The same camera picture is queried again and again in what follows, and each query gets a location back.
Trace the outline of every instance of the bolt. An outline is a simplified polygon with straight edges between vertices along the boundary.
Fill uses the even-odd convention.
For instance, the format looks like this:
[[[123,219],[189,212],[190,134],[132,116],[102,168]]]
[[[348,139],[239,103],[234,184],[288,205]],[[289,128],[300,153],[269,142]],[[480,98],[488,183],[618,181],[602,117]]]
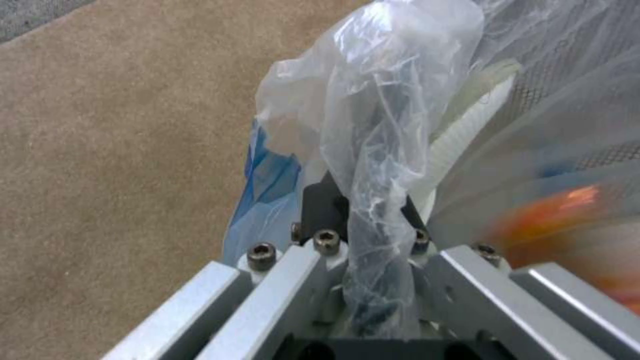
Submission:
[[[500,265],[500,254],[489,244],[477,243],[472,246],[476,254],[487,260],[491,265],[498,267]]]
[[[314,249],[324,256],[332,256],[340,250],[340,235],[333,230],[323,229],[314,234]]]
[[[255,244],[246,252],[249,267],[255,271],[267,271],[276,263],[276,248],[270,243]]]
[[[302,228],[299,222],[291,223],[291,242],[300,245],[300,236],[302,236]]]
[[[424,254],[429,249],[429,243],[431,242],[431,237],[429,233],[422,229],[415,230],[415,242],[413,243],[413,248],[411,249],[411,253],[413,255]]]

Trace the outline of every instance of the hole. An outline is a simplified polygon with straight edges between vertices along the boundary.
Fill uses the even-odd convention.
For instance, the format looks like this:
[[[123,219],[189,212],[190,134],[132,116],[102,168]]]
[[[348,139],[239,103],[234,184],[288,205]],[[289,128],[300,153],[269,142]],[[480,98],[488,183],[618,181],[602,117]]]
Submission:
[[[318,235],[318,238],[320,240],[333,240],[333,233],[330,233],[329,231],[323,231],[320,233],[320,235]]]
[[[320,341],[314,341],[311,344],[307,345],[300,355],[298,356],[298,360],[334,360],[335,353],[333,350],[325,343],[321,343]]]
[[[254,254],[267,254],[269,252],[269,247],[267,245],[256,245],[253,247]]]
[[[453,343],[444,350],[445,360],[481,360],[481,358],[470,347],[463,343]]]
[[[456,301],[456,293],[453,291],[453,288],[450,287],[449,285],[444,287],[444,295],[447,297],[447,300],[449,302]]]

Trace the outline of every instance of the orange object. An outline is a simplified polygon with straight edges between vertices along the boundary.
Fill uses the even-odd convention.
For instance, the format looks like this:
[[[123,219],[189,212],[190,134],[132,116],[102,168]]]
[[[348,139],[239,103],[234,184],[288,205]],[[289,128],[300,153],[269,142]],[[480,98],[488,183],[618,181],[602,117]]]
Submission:
[[[640,265],[618,266],[625,260],[620,254],[633,259],[638,253],[637,242],[587,241],[584,232],[569,231],[602,219],[610,205],[604,193],[585,186],[528,204],[503,218],[486,242],[513,268],[553,261],[640,315]]]

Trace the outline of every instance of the black plastic part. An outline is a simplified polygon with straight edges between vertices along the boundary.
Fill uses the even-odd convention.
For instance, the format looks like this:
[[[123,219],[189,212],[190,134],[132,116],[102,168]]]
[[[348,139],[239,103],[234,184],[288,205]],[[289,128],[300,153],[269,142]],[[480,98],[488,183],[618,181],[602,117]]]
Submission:
[[[401,211],[414,229],[427,230],[411,198],[406,198],[406,204]],[[304,245],[317,231],[323,229],[334,230],[343,241],[349,242],[348,220],[349,199],[340,193],[329,172],[324,175],[322,181],[309,185],[303,190],[300,219],[301,245]]]
[[[289,339],[276,360],[512,360],[496,341]]]

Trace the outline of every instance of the hex socket screw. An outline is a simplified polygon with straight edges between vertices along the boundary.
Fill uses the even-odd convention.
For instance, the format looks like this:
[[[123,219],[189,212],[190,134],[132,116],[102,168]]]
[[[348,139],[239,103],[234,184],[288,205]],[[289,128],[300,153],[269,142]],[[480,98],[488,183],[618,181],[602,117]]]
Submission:
[[[276,248],[270,243],[257,243],[246,252],[249,267],[255,271],[267,271],[276,263]]]
[[[324,256],[332,256],[340,250],[340,235],[331,229],[319,230],[314,234],[314,249]]]
[[[429,243],[431,242],[431,237],[429,233],[422,229],[415,230],[415,241],[413,243],[413,248],[411,249],[411,253],[413,255],[424,254],[429,249]]]

